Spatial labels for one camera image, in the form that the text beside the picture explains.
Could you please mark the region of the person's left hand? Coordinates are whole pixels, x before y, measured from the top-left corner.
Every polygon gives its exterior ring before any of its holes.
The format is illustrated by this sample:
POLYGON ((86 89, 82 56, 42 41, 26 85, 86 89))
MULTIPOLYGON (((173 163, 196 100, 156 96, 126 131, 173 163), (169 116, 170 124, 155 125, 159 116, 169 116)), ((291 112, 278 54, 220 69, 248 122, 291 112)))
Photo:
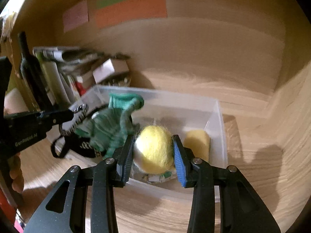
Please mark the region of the person's left hand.
POLYGON ((12 179, 12 189, 21 194, 24 189, 24 177, 21 169, 20 153, 13 157, 10 165, 10 177, 12 179))

